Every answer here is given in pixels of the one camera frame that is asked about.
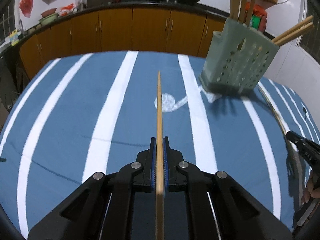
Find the person right hand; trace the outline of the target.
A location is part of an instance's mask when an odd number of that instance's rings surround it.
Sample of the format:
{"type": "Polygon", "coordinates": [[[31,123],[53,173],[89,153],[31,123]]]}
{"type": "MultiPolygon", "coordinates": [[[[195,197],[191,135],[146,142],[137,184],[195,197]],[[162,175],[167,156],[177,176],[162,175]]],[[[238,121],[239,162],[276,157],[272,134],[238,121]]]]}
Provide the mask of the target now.
{"type": "Polygon", "coordinates": [[[315,184],[313,182],[313,180],[317,178],[318,178],[317,175],[314,175],[312,172],[310,173],[309,179],[306,184],[306,188],[301,198],[302,204],[308,203],[310,198],[315,198],[315,199],[320,198],[319,187],[315,188],[315,184]]]}

